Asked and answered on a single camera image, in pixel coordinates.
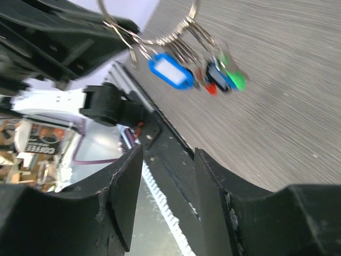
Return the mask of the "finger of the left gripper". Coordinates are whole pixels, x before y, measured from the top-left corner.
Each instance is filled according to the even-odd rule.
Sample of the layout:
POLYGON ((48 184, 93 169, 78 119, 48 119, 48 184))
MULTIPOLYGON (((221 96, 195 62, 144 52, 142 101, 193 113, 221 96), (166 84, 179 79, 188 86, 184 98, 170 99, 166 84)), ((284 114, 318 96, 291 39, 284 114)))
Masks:
POLYGON ((101 14, 69 1, 1 1, 1 89, 49 79, 64 90, 126 50, 101 14))

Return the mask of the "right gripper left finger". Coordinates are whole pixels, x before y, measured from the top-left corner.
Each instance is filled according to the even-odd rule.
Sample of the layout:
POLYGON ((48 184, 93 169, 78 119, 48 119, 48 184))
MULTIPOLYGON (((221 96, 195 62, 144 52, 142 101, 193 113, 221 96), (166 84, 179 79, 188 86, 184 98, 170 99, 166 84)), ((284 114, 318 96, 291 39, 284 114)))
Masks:
POLYGON ((1 185, 1 255, 124 255, 130 250, 141 146, 58 193, 1 185))

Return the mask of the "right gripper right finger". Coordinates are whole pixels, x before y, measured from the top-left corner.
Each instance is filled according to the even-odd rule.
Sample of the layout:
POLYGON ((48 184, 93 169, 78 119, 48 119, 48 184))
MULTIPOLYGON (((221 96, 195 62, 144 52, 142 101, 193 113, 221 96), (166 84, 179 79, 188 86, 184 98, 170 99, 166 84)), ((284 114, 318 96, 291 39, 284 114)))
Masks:
POLYGON ((340 185, 271 192, 194 154, 205 255, 340 255, 340 185))

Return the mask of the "key with blue tag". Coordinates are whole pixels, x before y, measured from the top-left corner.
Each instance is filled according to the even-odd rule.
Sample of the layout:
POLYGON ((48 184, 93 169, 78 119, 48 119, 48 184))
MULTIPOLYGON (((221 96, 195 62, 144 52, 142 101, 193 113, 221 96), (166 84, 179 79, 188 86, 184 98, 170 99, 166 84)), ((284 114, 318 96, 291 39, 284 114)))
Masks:
POLYGON ((148 60, 149 70, 173 88, 188 90, 194 87, 192 72, 183 67, 168 52, 157 52, 142 44, 138 45, 138 50, 148 60))

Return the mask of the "large metal keyring with keys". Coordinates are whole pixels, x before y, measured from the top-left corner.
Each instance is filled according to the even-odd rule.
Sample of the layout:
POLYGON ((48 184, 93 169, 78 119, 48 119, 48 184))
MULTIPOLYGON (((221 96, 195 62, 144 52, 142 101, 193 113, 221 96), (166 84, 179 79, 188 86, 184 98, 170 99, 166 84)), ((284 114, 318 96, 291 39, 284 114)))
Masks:
POLYGON ((205 88, 211 95, 218 91, 243 91, 248 75, 234 61, 228 45, 220 45, 212 35, 195 20, 199 1, 193 1, 187 16, 172 32, 153 40, 142 39, 137 33, 123 28, 106 10, 103 1, 98 6, 104 24, 111 28, 127 45, 135 68, 138 67, 136 50, 142 44, 157 52, 168 52, 183 67, 192 72, 194 87, 205 88))

